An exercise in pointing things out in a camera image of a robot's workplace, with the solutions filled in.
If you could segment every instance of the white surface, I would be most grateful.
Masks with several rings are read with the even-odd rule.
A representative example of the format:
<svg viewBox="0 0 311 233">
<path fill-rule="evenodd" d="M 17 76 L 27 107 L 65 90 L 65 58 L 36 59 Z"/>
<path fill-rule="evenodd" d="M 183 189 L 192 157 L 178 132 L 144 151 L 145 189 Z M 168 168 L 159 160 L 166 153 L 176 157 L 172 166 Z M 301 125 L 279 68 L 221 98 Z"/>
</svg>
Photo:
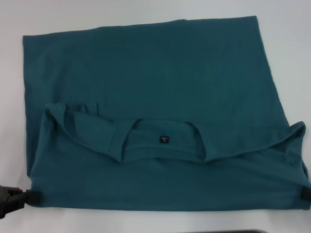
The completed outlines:
<svg viewBox="0 0 311 233">
<path fill-rule="evenodd" d="M 258 16 L 290 124 L 305 121 L 311 169 L 310 0 L 0 0 L 0 184 L 29 188 L 25 171 L 22 36 L 175 19 Z M 1 233 L 174 233 L 261 229 L 310 233 L 311 211 L 124 212 L 27 206 L 0 220 Z"/>
</svg>

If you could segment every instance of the white table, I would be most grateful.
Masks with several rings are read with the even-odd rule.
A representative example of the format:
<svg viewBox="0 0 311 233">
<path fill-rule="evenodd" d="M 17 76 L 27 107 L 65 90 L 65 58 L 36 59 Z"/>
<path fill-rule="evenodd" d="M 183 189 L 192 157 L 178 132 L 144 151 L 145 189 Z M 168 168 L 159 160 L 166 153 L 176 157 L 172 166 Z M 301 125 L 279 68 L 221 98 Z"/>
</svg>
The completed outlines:
<svg viewBox="0 0 311 233">
<path fill-rule="evenodd" d="M 30 187 L 25 171 L 22 36 L 108 25 L 258 16 L 286 117 L 311 127 L 310 0 L 0 0 L 0 184 Z M 311 137 L 303 144 L 311 170 Z M 310 233 L 311 211 L 125 212 L 33 208 L 0 220 L 1 233 L 175 233 L 261 229 Z"/>
</svg>

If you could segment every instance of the black clip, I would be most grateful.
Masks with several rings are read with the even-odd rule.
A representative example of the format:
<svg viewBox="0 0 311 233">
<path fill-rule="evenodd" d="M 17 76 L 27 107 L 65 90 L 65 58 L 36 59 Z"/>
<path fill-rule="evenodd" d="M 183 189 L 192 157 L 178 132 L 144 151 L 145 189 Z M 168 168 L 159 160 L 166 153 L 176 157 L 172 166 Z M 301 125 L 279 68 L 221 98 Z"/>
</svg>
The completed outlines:
<svg viewBox="0 0 311 233">
<path fill-rule="evenodd" d="M 0 219 L 6 214 L 24 208 L 24 205 L 38 205 L 40 193 L 20 188 L 4 187 L 0 185 Z"/>
</svg>

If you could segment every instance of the teal fabric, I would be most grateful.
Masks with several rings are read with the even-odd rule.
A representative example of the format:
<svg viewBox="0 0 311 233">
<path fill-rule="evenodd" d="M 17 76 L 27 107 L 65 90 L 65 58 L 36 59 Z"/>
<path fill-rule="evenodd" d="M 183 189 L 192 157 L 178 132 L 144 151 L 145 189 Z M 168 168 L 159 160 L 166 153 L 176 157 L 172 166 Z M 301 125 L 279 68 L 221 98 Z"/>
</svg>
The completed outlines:
<svg viewBox="0 0 311 233">
<path fill-rule="evenodd" d="M 24 36 L 27 172 L 40 206 L 309 209 L 256 17 Z M 169 137 L 161 143 L 160 137 Z"/>
</svg>

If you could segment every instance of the clothing tag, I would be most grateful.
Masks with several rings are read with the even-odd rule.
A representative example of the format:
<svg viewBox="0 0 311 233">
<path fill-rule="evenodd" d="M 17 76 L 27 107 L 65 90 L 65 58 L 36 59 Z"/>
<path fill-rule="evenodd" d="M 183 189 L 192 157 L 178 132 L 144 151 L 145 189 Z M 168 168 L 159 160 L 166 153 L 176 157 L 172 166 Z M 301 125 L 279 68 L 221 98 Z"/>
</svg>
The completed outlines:
<svg viewBox="0 0 311 233">
<path fill-rule="evenodd" d="M 170 137 L 168 136 L 160 136 L 160 143 L 168 144 L 170 142 Z"/>
<path fill-rule="evenodd" d="M 301 199 L 311 201 L 311 188 L 308 187 L 302 188 Z"/>
</svg>

